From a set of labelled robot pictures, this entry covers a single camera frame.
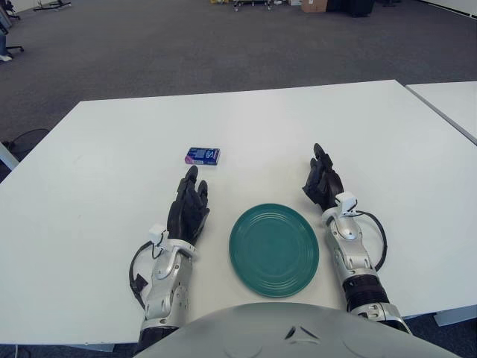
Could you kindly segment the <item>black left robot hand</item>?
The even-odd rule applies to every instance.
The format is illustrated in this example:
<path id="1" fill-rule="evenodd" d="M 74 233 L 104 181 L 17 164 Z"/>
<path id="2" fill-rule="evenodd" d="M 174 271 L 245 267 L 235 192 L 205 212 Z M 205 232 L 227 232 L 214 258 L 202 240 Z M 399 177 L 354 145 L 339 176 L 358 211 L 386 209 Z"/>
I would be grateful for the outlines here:
<path id="1" fill-rule="evenodd" d="M 196 187 L 197 178 L 198 167 L 191 166 L 179 183 L 167 221 L 169 239 L 180 239 L 193 246 L 209 215 L 208 185 L 202 180 Z"/>

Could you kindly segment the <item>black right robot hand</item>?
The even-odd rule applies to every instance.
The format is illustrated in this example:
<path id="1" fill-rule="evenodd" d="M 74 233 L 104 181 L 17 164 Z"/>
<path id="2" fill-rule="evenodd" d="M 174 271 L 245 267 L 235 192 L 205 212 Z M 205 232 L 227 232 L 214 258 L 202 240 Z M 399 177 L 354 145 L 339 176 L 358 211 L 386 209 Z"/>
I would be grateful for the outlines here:
<path id="1" fill-rule="evenodd" d="M 335 196 L 344 191 L 338 173 L 333 169 L 330 156 L 318 144 L 314 144 L 315 156 L 310 160 L 310 172 L 303 191 L 323 212 L 336 207 Z"/>

